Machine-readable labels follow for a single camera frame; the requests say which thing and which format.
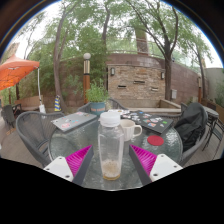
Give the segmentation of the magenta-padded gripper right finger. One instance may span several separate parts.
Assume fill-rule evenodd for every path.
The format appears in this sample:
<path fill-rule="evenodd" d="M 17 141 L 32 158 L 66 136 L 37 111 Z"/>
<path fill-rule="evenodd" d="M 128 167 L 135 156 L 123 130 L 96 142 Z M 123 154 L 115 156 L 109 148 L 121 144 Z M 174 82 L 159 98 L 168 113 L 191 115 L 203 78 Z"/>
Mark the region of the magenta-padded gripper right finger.
<path fill-rule="evenodd" d="M 167 155 L 155 155 L 132 144 L 129 145 L 129 155 L 143 186 L 182 169 Z"/>

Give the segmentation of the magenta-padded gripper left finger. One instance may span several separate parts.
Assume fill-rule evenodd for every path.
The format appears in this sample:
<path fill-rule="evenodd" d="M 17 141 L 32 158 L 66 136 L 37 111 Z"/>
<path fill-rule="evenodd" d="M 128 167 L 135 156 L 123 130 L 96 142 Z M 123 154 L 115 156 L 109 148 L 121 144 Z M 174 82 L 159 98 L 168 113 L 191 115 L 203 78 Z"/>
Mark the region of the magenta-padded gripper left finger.
<path fill-rule="evenodd" d="M 81 186 L 93 155 L 93 146 L 89 145 L 67 157 L 57 157 L 44 170 Z"/>

